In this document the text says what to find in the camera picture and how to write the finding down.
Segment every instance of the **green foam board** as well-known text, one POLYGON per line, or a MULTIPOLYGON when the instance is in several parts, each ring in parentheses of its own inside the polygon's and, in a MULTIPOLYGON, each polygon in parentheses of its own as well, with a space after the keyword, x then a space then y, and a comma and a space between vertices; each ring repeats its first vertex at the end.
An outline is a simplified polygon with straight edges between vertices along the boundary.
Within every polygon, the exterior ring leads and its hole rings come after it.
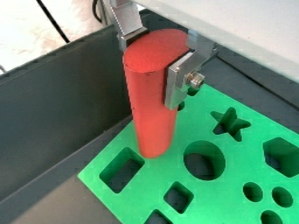
POLYGON ((125 224, 295 224, 298 146, 298 134, 205 85, 159 158, 141 156, 130 123, 79 178, 125 224))

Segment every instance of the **red cylindrical block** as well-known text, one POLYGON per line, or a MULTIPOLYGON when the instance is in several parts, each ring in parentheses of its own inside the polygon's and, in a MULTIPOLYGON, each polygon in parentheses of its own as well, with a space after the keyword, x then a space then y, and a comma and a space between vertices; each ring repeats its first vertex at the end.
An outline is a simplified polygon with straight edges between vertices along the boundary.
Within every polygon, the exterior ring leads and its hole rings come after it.
POLYGON ((167 67, 186 54, 187 35, 175 29, 145 35, 125 53, 126 83, 141 153, 159 157, 174 138, 178 109, 165 106, 167 67))

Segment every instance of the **screw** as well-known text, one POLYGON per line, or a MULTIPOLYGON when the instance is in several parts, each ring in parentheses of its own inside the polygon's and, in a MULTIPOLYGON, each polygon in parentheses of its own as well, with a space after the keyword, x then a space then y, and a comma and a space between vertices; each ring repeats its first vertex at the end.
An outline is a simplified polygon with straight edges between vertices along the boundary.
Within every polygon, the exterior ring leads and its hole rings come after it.
POLYGON ((190 86, 193 89, 199 90, 205 81, 205 76, 195 72, 195 73, 189 73, 186 75, 186 85, 190 86))

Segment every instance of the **shape hole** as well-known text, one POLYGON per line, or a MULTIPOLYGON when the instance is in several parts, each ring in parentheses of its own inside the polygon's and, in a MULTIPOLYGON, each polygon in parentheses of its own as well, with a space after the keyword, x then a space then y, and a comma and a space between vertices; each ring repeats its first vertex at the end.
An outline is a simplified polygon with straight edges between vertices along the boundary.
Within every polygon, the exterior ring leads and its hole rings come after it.
POLYGON ((263 224, 283 224, 279 215, 269 210, 262 213, 261 220, 263 224))
POLYGON ((243 193, 253 202, 259 202, 263 199, 262 188, 253 182, 245 184, 243 193))
POLYGON ((195 90, 193 87, 189 88, 187 95, 189 96, 195 96, 199 93, 201 90, 195 90))
POLYGON ((251 126, 251 123, 246 120, 238 118, 238 112, 234 108, 229 108, 225 114, 221 112, 213 111, 213 117, 218 121, 218 124, 214 128, 214 134, 221 135, 229 133, 233 138, 241 142, 242 134, 241 131, 251 126))
POLYGON ((283 187, 274 189, 273 198, 281 207, 290 207, 294 204, 293 195, 283 187))
POLYGON ((154 210, 145 224, 173 224, 159 210, 154 210))
POLYGON ((214 180, 226 169, 226 158, 219 147, 207 141, 189 145, 183 154, 183 162, 197 179, 214 180))
POLYGON ((173 187, 163 196, 165 201, 179 214, 185 213, 189 205, 193 202, 193 198, 193 192, 179 182, 173 184, 173 187))
POLYGON ((99 174, 101 179, 115 193, 123 191, 145 163, 146 161, 130 148, 125 148, 117 155, 105 171, 99 174))
POLYGON ((289 178, 299 174, 299 148, 278 137, 263 143, 266 164, 289 178))
POLYGON ((179 104, 178 111, 185 109, 185 101, 179 104))

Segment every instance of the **square hole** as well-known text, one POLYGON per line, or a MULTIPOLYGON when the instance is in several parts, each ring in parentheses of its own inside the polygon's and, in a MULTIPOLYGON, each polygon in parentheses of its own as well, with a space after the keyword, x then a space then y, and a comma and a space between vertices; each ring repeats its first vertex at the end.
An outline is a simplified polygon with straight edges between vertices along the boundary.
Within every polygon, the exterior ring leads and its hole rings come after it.
POLYGON ((125 148, 117 155, 99 174, 101 179, 115 193, 123 191, 145 163, 146 161, 130 148, 125 148))
POLYGON ((289 178, 299 174, 299 148, 278 137, 263 144, 266 163, 289 178))
POLYGON ((159 210, 154 210, 145 224, 174 224, 159 210))
POLYGON ((173 184, 173 187, 163 196, 165 201, 179 214, 185 213, 189 205, 193 202, 193 198, 193 192, 179 182, 173 184))

